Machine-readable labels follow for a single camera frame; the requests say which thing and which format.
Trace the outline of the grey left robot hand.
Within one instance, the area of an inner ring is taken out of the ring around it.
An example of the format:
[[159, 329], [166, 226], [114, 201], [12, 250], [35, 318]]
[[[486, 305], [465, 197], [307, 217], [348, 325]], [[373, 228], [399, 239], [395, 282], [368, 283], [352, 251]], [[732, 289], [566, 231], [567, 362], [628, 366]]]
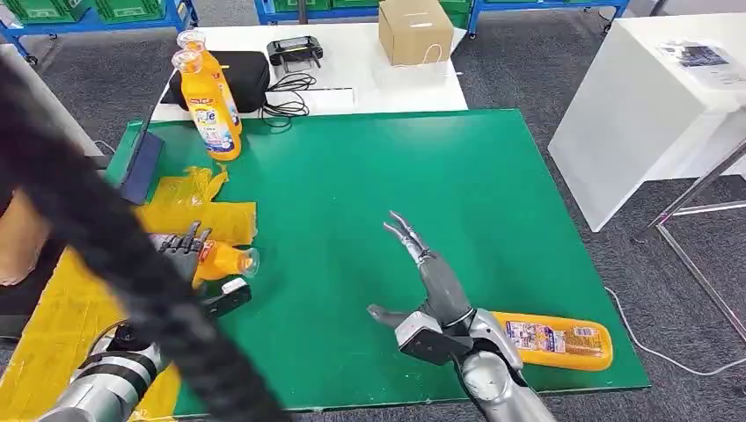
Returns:
[[150, 241], [156, 250], [171, 260], [179, 274], [189, 283], [192, 289], [197, 289], [195, 275], [199, 266], [200, 255], [212, 232], [211, 228], [207, 228], [198, 234], [197, 231], [200, 226], [200, 221], [194, 221], [184, 234], [149, 234]]

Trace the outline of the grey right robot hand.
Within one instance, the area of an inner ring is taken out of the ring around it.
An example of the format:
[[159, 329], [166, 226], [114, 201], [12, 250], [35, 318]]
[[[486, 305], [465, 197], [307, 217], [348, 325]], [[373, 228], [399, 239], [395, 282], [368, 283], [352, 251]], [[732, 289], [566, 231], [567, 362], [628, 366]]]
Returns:
[[433, 317], [445, 333], [466, 335], [475, 310], [456, 274], [440, 254], [428, 247], [401, 214], [392, 210], [390, 216], [396, 222], [386, 222], [384, 227], [412, 257], [426, 291], [426, 299], [417, 310]]

